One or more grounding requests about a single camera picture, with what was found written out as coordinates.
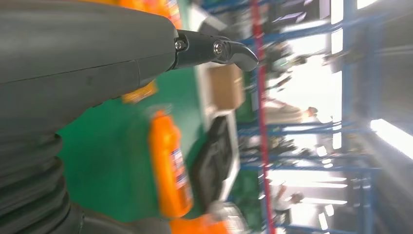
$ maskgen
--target industrial equipment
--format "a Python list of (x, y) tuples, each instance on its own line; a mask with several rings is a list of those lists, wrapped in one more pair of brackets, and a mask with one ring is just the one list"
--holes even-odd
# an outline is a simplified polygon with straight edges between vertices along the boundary
[(247, 71), (258, 64), (241, 43), (176, 30), (157, 15), (79, 1), (1, 0), (0, 233), (164, 233), (151, 230), (162, 227), (158, 221), (119, 223), (71, 203), (55, 132), (161, 73), (209, 61)]

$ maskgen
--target person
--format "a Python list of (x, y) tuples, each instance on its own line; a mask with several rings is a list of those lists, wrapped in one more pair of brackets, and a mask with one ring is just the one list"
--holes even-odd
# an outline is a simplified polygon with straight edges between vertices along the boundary
[(301, 192), (297, 192), (291, 195), (291, 198), (288, 200), (282, 199), (287, 186), (281, 185), (278, 190), (277, 195), (273, 200), (273, 210), (275, 216), (275, 221), (277, 223), (282, 223), (284, 225), (291, 224), (291, 207), (295, 204), (301, 203), (304, 199), (304, 195)]
[(278, 101), (267, 101), (264, 106), (266, 124), (302, 123), (309, 117), (317, 117), (317, 108), (308, 107), (301, 110), (298, 107)]

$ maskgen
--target orange plastic bottle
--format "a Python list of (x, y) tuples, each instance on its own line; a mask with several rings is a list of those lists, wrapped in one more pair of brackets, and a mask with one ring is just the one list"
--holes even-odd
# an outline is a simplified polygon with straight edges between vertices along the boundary
[(169, 222), (172, 234), (229, 234), (226, 221), (210, 223), (208, 214), (195, 219), (178, 218)]
[(157, 111), (151, 121), (149, 143), (161, 214), (186, 215), (193, 204), (192, 190), (180, 149), (181, 135), (171, 116)]
[(182, 28), (181, 15), (176, 0), (119, 0), (119, 5), (168, 18), (177, 29)]

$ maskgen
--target metal bolt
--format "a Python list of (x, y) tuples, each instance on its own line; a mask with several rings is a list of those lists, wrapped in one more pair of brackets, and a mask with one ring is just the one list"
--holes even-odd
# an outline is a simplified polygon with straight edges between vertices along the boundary
[(186, 45), (185, 45), (185, 42), (184, 42), (184, 41), (182, 41), (182, 40), (177, 40), (177, 41), (175, 42), (175, 49), (176, 49), (176, 50), (183, 50), (183, 49), (185, 49), (185, 47), (186, 47)]
[(222, 43), (219, 41), (214, 43), (214, 54), (220, 55), (222, 53)]

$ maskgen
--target red pipe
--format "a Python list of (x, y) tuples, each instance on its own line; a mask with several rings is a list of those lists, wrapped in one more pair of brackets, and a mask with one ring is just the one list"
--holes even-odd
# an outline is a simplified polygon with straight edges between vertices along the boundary
[[(263, 31), (261, 29), (261, 16), (260, 9), (258, 6), (258, 0), (250, 0), (251, 5), (251, 15), (252, 15), (252, 27), (254, 33), (255, 46), (258, 51), (258, 60), (263, 61), (264, 59), (264, 50), (263, 50)], [(263, 166), (263, 175), (264, 175), (264, 194), (265, 194), (265, 203), (266, 203), (266, 213), (267, 219), (269, 222), (269, 234), (276, 234), (277, 231), (274, 228), (274, 221), (272, 218), (272, 206), (271, 206), (271, 192), (269, 186), (269, 180), (267, 179), (268, 175), (268, 146), (267, 146), (267, 127), (265, 125), (265, 116), (264, 116), (264, 103), (266, 100), (265, 97), (265, 67), (263, 64), (260, 64), (258, 67), (258, 96), (260, 101), (258, 102), (259, 110), (259, 126), (261, 133), (261, 154), (262, 160), (264, 163)]]

